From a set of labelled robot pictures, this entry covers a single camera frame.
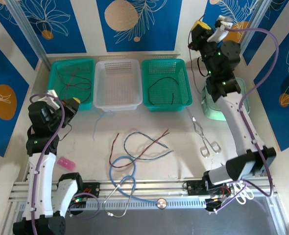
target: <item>blue tube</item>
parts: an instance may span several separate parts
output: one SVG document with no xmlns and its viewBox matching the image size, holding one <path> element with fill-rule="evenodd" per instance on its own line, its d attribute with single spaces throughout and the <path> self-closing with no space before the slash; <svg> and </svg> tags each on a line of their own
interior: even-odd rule
<svg viewBox="0 0 289 235">
<path fill-rule="evenodd" d="M 136 163 L 133 161 L 133 159 L 129 156 L 121 156 L 119 158 L 117 158 L 113 163 L 112 165 L 114 165 L 115 163 L 117 163 L 119 160 L 122 160 L 122 159 L 129 159 L 132 163 L 133 163 L 133 166 L 134 166 L 134 170 L 133 170 L 133 173 L 131 175 L 128 175 L 128 176 L 125 176 L 120 182 L 124 182 L 126 179 L 132 179 L 134 181 L 134 185 L 133 185 L 133 188 L 132 190 L 134 191 L 135 188 L 136 188 L 136 180 L 134 178 L 135 176 L 135 173 L 136 173 Z M 114 187 L 117 187 L 117 184 L 114 182 L 113 180 L 113 177 L 112 177 L 112 170 L 113 170 L 113 167 L 111 166 L 110 167 L 110 172 L 109 172 L 109 175 L 110 175 L 110 180 L 112 182 L 112 184 L 114 185 Z M 121 194 L 123 194 L 124 196 L 126 197 L 129 197 L 129 195 L 125 192 L 123 192 L 120 188 L 117 189 Z M 136 200 L 139 200 L 139 201 L 142 201 L 142 202 L 148 202 L 148 203 L 154 203 L 156 204 L 156 201 L 150 201 L 150 200 L 146 200 L 146 199 L 142 199 L 142 198 L 139 198 L 139 197 L 135 197 L 135 196 L 131 196 L 131 198 L 133 199 L 136 199 Z"/>
</svg>

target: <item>gray floor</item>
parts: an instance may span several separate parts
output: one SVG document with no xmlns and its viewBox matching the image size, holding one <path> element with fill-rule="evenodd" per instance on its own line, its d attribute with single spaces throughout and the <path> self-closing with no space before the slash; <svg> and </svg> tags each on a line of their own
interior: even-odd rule
<svg viewBox="0 0 289 235">
<path fill-rule="evenodd" d="M 91 220 L 67 215 L 66 235 L 275 235 L 264 197 L 240 205 L 236 200 L 217 215 L 204 209 L 129 210 L 123 218 L 101 211 Z"/>
</svg>

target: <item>pink object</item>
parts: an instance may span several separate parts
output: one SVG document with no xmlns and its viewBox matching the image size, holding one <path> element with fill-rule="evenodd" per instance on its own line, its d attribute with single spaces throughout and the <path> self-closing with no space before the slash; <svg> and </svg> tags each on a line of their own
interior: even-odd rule
<svg viewBox="0 0 289 235">
<path fill-rule="evenodd" d="M 67 158 L 60 157 L 60 159 L 57 161 L 57 164 L 61 165 L 62 167 L 66 168 L 67 170 L 74 170 L 76 163 L 72 162 L 71 160 L 68 160 Z"/>
</svg>

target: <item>metal tongs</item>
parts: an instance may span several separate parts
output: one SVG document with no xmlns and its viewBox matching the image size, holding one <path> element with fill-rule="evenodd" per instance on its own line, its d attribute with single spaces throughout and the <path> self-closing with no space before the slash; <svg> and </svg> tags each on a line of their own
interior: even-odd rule
<svg viewBox="0 0 289 235">
<path fill-rule="evenodd" d="M 210 147 L 212 148 L 212 150 L 215 152 L 215 153 L 220 153 L 222 151 L 221 147 L 219 146 L 218 142 L 214 141 L 212 143 L 210 143 L 208 141 L 208 139 L 205 137 L 204 133 L 203 133 L 203 128 L 201 126 L 201 124 L 199 122 L 196 121 L 196 119 L 194 118 L 194 116 L 191 114 L 191 112 L 189 111 L 189 109 L 187 108 L 187 111 L 189 113 L 189 116 L 190 118 L 192 119 L 193 121 L 193 128 L 194 128 L 194 131 L 201 136 L 202 138 L 202 141 L 203 141 L 203 144 L 204 146 L 200 148 L 200 152 L 201 152 L 201 155 L 205 158 L 208 158 L 210 156 L 210 151 L 207 147 L 207 143 L 210 145 Z"/>
</svg>

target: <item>teal plastic basket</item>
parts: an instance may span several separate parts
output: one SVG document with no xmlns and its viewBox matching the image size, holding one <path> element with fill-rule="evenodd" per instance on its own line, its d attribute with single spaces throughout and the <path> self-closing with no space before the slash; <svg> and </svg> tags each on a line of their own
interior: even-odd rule
<svg viewBox="0 0 289 235">
<path fill-rule="evenodd" d="M 142 73 L 144 105 L 150 111 L 180 111 L 192 104 L 183 60 L 144 60 Z"/>
<path fill-rule="evenodd" d="M 55 90 L 60 100 L 76 97 L 81 102 L 79 110 L 88 110 L 92 108 L 94 97 L 94 76 L 93 59 L 57 61 L 51 67 L 48 90 Z"/>
</svg>

